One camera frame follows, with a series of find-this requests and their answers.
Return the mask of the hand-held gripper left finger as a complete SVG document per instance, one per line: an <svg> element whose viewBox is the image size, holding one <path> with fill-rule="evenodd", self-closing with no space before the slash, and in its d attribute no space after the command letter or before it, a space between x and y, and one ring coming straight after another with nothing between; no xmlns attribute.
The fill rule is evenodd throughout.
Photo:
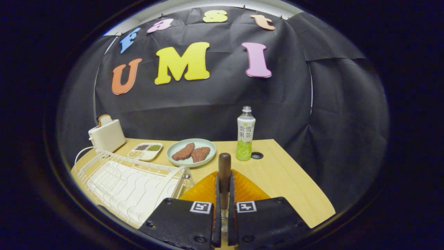
<svg viewBox="0 0 444 250"><path fill-rule="evenodd" d="M179 199L165 198L139 231L170 247L212 250L221 246L217 172L207 175Z"/></svg>

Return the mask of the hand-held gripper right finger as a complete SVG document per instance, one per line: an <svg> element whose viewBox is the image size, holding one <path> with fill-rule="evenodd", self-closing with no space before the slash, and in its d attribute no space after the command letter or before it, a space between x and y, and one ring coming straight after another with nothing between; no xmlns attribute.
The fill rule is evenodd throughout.
<svg viewBox="0 0 444 250"><path fill-rule="evenodd" d="M279 250L297 244L309 227L284 197L265 198L257 185L232 170L227 240L236 250Z"/></svg>

